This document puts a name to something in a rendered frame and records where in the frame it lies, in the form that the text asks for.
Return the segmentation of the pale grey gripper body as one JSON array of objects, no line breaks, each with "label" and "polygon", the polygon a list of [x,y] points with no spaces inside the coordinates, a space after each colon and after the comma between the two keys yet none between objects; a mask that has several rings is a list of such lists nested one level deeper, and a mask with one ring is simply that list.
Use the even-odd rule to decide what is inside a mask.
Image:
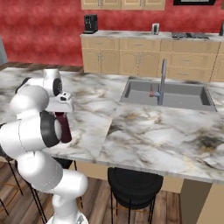
[{"label": "pale grey gripper body", "polygon": [[50,112],[70,113],[74,111],[74,105],[71,100],[57,101],[56,99],[51,98],[46,110]]}]

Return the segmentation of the beige island counter base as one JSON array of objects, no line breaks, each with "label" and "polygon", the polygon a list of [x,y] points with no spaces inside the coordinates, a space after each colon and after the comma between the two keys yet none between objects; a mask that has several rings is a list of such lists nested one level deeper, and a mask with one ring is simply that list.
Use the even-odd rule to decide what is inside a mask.
[{"label": "beige island counter base", "polygon": [[76,166],[95,179],[105,179],[109,167],[162,175],[164,183],[156,199],[153,224],[224,224],[224,171],[216,170],[210,176],[184,159],[150,163],[78,160]]}]

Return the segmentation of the grey fridge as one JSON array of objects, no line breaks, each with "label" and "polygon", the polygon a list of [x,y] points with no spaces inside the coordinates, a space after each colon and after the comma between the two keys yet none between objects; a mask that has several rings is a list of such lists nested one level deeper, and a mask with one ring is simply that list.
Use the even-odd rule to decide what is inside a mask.
[{"label": "grey fridge", "polygon": [[7,54],[4,49],[4,43],[2,41],[2,37],[0,36],[0,66],[7,62],[8,62]]}]

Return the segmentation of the black coffee machine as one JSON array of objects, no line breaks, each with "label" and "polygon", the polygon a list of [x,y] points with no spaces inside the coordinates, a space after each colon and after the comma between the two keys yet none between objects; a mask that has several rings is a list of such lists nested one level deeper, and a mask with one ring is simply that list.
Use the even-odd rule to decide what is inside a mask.
[{"label": "black coffee machine", "polygon": [[98,17],[96,14],[87,14],[84,16],[85,34],[93,34],[98,31]]}]

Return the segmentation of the beige base cupboard run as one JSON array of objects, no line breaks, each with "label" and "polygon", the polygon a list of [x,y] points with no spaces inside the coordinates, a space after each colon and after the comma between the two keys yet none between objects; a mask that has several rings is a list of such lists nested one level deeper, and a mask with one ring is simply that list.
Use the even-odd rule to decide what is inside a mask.
[{"label": "beige base cupboard run", "polygon": [[216,60],[224,68],[224,44],[217,41],[83,37],[81,46],[86,73],[159,78],[165,63],[169,79],[210,81]]}]

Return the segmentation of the grey sink basin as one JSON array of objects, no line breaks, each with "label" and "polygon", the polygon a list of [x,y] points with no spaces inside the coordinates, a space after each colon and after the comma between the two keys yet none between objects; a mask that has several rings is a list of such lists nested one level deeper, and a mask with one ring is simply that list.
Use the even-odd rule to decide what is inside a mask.
[{"label": "grey sink basin", "polygon": [[[121,102],[157,106],[158,98],[150,97],[159,90],[159,81],[128,79]],[[216,112],[205,84],[168,82],[164,84],[163,107]]]}]

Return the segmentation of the black hob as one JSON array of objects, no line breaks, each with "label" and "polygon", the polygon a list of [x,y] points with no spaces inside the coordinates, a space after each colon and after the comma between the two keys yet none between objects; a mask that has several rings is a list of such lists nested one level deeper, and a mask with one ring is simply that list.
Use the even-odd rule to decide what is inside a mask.
[{"label": "black hob", "polygon": [[209,39],[205,33],[197,32],[172,32],[171,36],[174,39]]}]

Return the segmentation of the black extractor hood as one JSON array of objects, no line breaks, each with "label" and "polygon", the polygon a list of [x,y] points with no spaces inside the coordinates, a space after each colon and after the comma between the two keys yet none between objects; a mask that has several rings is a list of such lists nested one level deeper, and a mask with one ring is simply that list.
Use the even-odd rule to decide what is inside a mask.
[{"label": "black extractor hood", "polygon": [[216,0],[173,0],[173,5],[214,5]]}]

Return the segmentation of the beige wall cupboard run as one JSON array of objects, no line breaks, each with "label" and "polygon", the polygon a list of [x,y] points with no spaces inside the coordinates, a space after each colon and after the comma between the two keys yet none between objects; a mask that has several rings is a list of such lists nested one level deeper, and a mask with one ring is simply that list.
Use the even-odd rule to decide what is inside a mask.
[{"label": "beige wall cupboard run", "polygon": [[165,0],[81,0],[83,10],[163,11]]}]

